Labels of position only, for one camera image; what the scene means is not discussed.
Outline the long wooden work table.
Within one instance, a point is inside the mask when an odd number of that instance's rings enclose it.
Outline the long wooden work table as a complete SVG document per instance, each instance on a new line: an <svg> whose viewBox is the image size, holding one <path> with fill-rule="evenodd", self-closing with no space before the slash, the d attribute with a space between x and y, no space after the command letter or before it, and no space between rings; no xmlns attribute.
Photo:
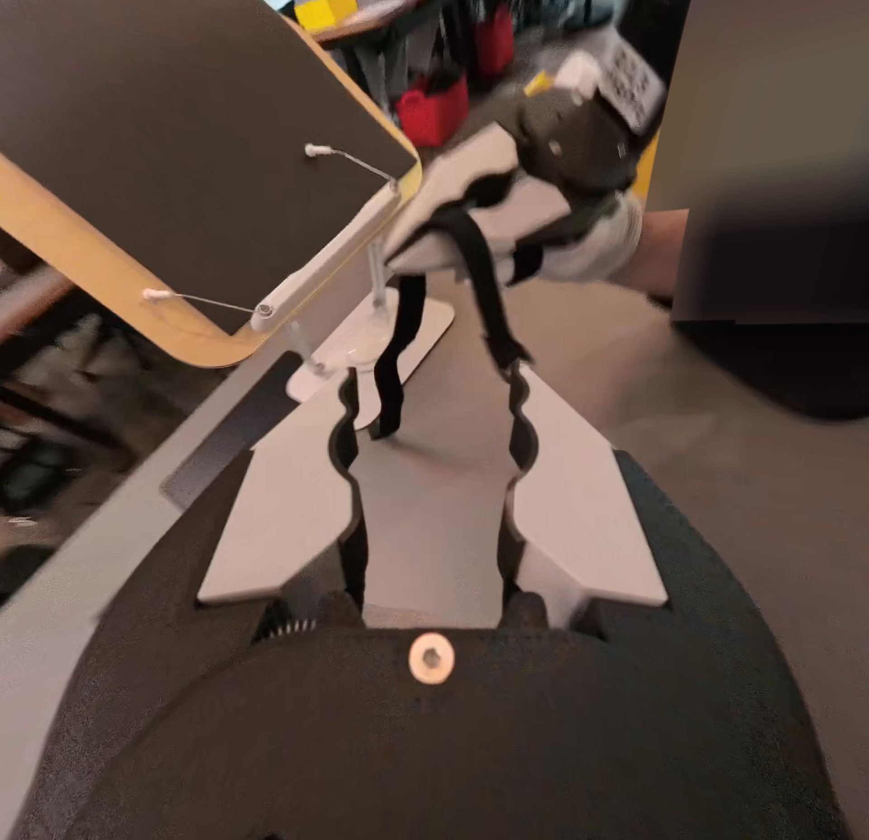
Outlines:
<svg viewBox="0 0 869 840"><path fill-rule="evenodd" d="M382 31L390 22L409 16L429 0L358 0L356 13L337 25L311 32L321 46L340 44L364 33Z"/></svg>

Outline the red bag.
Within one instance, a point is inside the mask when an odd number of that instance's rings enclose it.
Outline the red bag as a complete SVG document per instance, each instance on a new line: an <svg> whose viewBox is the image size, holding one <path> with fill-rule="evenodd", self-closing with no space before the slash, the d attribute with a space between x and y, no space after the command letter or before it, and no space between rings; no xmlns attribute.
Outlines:
<svg viewBox="0 0 869 840"><path fill-rule="evenodd" d="M469 108L466 74L440 71L409 88L396 102L396 115L416 148L441 148L462 126Z"/></svg>
<svg viewBox="0 0 869 840"><path fill-rule="evenodd" d="M485 19L473 23L473 37L481 76L492 81L510 68L515 57L513 16L502 3Z"/></svg>

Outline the yellow plastic bin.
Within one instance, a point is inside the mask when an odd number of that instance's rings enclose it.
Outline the yellow plastic bin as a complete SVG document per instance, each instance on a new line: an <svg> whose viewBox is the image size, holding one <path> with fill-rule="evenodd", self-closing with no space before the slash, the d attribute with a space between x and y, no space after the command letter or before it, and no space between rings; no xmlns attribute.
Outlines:
<svg viewBox="0 0 869 840"><path fill-rule="evenodd" d="M311 33L332 29L358 12L356 0L309 0L296 5L296 22Z"/></svg>
<svg viewBox="0 0 869 840"><path fill-rule="evenodd" d="M554 76L546 71L540 71L525 85L523 92L524 95L530 97L549 91L554 87ZM644 204L646 204L651 184L658 142L659 132L655 134L645 152L642 154L638 164L635 182L632 186L633 194L636 195Z"/></svg>

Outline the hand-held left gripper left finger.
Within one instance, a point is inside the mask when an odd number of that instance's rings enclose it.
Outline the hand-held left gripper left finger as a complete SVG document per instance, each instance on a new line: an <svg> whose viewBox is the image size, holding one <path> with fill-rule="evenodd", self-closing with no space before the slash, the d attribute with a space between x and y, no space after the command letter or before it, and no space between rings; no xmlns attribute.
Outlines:
<svg viewBox="0 0 869 840"><path fill-rule="evenodd" d="M340 370L253 445L201 604L284 595L289 607L317 607L342 590L363 607L368 538L350 474L358 400L356 371Z"/></svg>

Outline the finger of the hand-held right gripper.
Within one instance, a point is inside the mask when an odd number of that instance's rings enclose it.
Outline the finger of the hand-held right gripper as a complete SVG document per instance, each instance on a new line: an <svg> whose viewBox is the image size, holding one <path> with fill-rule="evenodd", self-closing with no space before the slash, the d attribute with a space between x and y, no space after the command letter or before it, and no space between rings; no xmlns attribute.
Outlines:
<svg viewBox="0 0 869 840"><path fill-rule="evenodd" d="M425 170L417 194L396 217L384 241L385 255L395 255L437 209L465 199L479 180L510 175L518 161L516 140L496 123L438 156Z"/></svg>
<svg viewBox="0 0 869 840"><path fill-rule="evenodd" d="M519 177L494 205L442 204L426 219L412 222L404 216L387 239L387 269L399 275L453 272L457 279L468 267L455 237L440 226L449 214L469 216L480 231L487 256L505 281L513 270L512 256L522 239L565 218L570 207L553 185L530 176Z"/></svg>

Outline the person's right hand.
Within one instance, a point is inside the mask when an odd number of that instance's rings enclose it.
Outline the person's right hand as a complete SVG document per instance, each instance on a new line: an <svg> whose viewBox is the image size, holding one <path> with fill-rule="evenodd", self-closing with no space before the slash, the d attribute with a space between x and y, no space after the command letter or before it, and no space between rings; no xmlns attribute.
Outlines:
<svg viewBox="0 0 869 840"><path fill-rule="evenodd" d="M617 193L611 207L581 237L543 250L538 277L571 283L610 279L635 254L643 219L643 202L633 192Z"/></svg>

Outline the black and white book stand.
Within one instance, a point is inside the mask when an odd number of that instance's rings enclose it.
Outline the black and white book stand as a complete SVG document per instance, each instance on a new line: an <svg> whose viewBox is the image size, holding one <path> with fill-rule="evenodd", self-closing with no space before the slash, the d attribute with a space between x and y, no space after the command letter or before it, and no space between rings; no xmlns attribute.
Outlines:
<svg viewBox="0 0 869 840"><path fill-rule="evenodd" d="M2 231L168 356L228 368L382 238L413 146L263 0L2 0Z"/></svg>

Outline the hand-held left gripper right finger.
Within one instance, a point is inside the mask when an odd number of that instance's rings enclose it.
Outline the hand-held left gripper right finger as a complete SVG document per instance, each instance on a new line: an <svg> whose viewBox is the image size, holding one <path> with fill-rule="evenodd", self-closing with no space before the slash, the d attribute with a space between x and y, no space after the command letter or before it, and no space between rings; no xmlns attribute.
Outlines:
<svg viewBox="0 0 869 840"><path fill-rule="evenodd" d="M667 606L612 444L527 364L508 380L516 476L501 517L504 607L532 594L549 628L569 630L596 601Z"/></svg>

